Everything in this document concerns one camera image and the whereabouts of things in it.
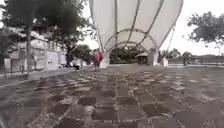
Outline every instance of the greenery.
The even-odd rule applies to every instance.
[[[66,60],[70,65],[73,60],[71,51],[88,34],[83,28],[90,25],[82,16],[83,4],[79,0],[5,0],[5,5],[1,5],[2,21],[5,26],[25,33],[28,47],[32,31],[61,44],[67,49]]]
[[[4,59],[16,50],[16,42],[22,38],[7,28],[0,29],[0,68],[4,66]]]
[[[189,27],[194,27],[189,35],[190,39],[195,42],[216,43],[220,50],[220,45],[224,41],[224,15],[219,17],[211,12],[202,15],[193,14],[188,21]]]
[[[136,62],[135,56],[143,51],[136,47],[122,47],[115,48],[110,53],[110,60],[112,64],[128,64]]]
[[[88,45],[77,45],[71,52],[72,56],[83,59],[87,63],[92,60],[91,49]]]
[[[191,54],[190,52],[184,52],[184,53],[182,54],[183,64],[184,64],[185,66],[187,66],[187,63],[188,63],[189,58],[190,58],[191,56],[192,56],[192,54]]]

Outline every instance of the white tent canopy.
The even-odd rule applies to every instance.
[[[100,48],[159,49],[181,12],[183,0],[90,0]]]

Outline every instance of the sky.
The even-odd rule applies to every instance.
[[[188,40],[188,34],[192,31],[192,28],[187,27],[187,20],[193,13],[202,14],[208,11],[211,11],[214,15],[219,16],[220,14],[224,13],[223,5],[224,0],[184,0],[184,6],[182,8],[181,15],[177,21],[175,32],[170,43],[169,49],[172,50],[173,48],[177,48],[181,53],[189,51],[194,55],[218,55],[218,49],[215,49],[214,44],[210,44],[209,47],[206,48],[204,43],[195,43]],[[85,7],[83,14],[85,17],[90,16],[88,6]],[[161,49],[168,49],[171,37],[170,35],[165,40]],[[78,43],[88,44],[91,49],[95,49],[98,47],[98,43],[96,41],[91,40],[90,37],[86,37],[84,41]]]

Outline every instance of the white building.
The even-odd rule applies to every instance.
[[[44,41],[44,37],[32,33],[38,39],[31,41],[32,70],[56,70],[66,64],[64,49],[54,42]],[[18,51],[10,56],[10,64],[6,64],[6,72],[18,72],[21,67],[27,70],[26,43],[18,43]]]

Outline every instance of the stone tile pavement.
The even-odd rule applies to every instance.
[[[12,128],[223,128],[224,69],[124,65],[0,89]]]

